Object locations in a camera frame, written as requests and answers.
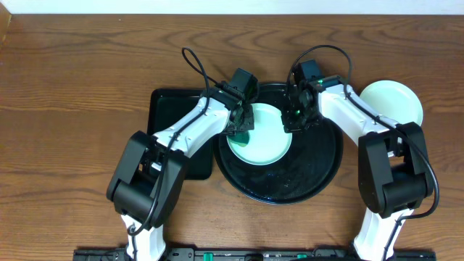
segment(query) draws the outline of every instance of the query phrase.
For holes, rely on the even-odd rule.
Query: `round black plate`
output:
[[[284,87],[282,83],[261,85],[256,102],[282,110]],[[239,191],[261,202],[292,204],[309,199],[331,182],[340,166],[343,136],[333,122],[322,120],[319,126],[294,133],[287,153],[263,166],[235,156],[226,136],[216,137],[213,147],[223,175]]]

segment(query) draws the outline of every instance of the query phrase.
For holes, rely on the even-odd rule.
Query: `black plate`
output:
[[[147,133],[165,130],[195,108],[202,90],[154,90],[150,101]],[[212,172],[212,141],[209,140],[191,157],[186,174],[188,180],[204,180]]]
[[[285,85],[261,85],[257,103],[282,110]],[[343,153],[343,135],[330,120],[305,132],[294,133],[287,153],[269,165],[257,166],[239,159],[227,137],[214,140],[216,162],[227,180],[245,195],[271,204],[292,204],[323,190],[335,176]]]

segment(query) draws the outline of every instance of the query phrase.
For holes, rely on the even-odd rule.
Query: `wooden table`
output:
[[[146,130],[150,93],[203,88],[182,46],[214,78],[242,67],[264,81],[283,80],[317,44],[351,54],[358,91],[392,79],[419,96],[442,200],[431,217],[408,221],[395,247],[462,257],[463,17],[15,15],[0,52],[0,259],[70,260],[77,248],[126,244],[105,191],[130,135]],[[334,51],[312,57],[327,75],[347,73]],[[347,246],[364,211],[357,148],[345,136],[338,174],[301,204],[249,199],[217,166],[206,181],[186,181],[165,239],[207,248]]]

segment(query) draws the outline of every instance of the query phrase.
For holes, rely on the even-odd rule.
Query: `white bowl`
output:
[[[249,130],[249,143],[242,147],[227,142],[232,152],[246,163],[268,165],[282,158],[290,148],[291,133],[283,131],[282,112],[276,107],[256,103],[252,104],[254,130]]]
[[[380,80],[371,83],[360,98],[378,113],[398,123],[415,122],[422,125],[423,110],[419,98],[402,83],[392,80]]]

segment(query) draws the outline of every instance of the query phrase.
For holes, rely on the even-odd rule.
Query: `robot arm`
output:
[[[168,129],[153,136],[141,131],[132,135],[110,181],[107,198],[114,202],[127,228],[139,229],[153,204],[168,144],[179,129],[198,117],[178,134],[170,147],[158,205],[149,222],[150,228],[143,229],[133,238],[129,236],[129,256],[134,258],[136,255],[138,261],[153,261],[161,257],[166,247],[162,224],[178,201],[189,158],[216,134],[254,128],[249,101],[258,88],[257,79],[253,75],[238,69],[229,83],[222,82],[211,88],[204,114],[198,117],[207,104],[205,92],[195,108]],[[133,252],[134,244],[137,253]]]
[[[291,106],[283,118],[288,131],[318,124],[320,117],[324,117],[337,124],[358,145],[358,186],[368,208],[354,248],[361,259],[380,261],[396,220],[411,215],[422,199],[431,195],[430,173],[407,144],[347,99],[339,76],[324,78],[314,60],[299,64],[294,75],[296,85],[289,90]],[[380,115],[351,86],[347,86],[347,93],[369,113],[404,133],[427,155],[421,127],[415,123],[400,125]],[[404,157],[404,162],[392,167],[389,157],[393,156]],[[387,258],[393,255],[398,234],[399,229],[389,245]]]
[[[286,132],[297,132],[317,125],[322,117],[337,124],[357,145],[359,153],[358,185],[368,209],[360,234],[354,245],[365,260],[381,260],[386,242],[396,220],[411,215],[422,200],[433,192],[429,173],[418,156],[391,131],[359,110],[346,99],[343,79],[324,78],[315,61],[298,64],[294,71],[295,86],[289,86],[288,107],[282,121]],[[373,115],[374,109],[364,103],[347,86],[351,97]],[[165,250],[162,224],[167,220],[178,200],[191,157],[207,140],[218,133],[234,134],[254,128],[250,108],[251,95],[257,90],[256,78],[238,69],[231,82],[212,88],[207,111],[177,136],[170,148],[159,193],[158,206],[147,228],[130,238],[128,254],[133,257],[133,243],[137,245],[137,260],[158,260]],[[166,130],[148,136],[135,133],[129,140],[107,190],[107,198],[114,202],[127,227],[139,228],[148,216],[160,182],[157,175],[171,139],[187,122],[205,108],[207,98],[184,118]],[[399,125],[394,120],[378,115],[414,141],[427,155],[421,127],[415,123]],[[390,166],[389,157],[404,157],[403,164]],[[388,257],[393,254],[391,244]]]

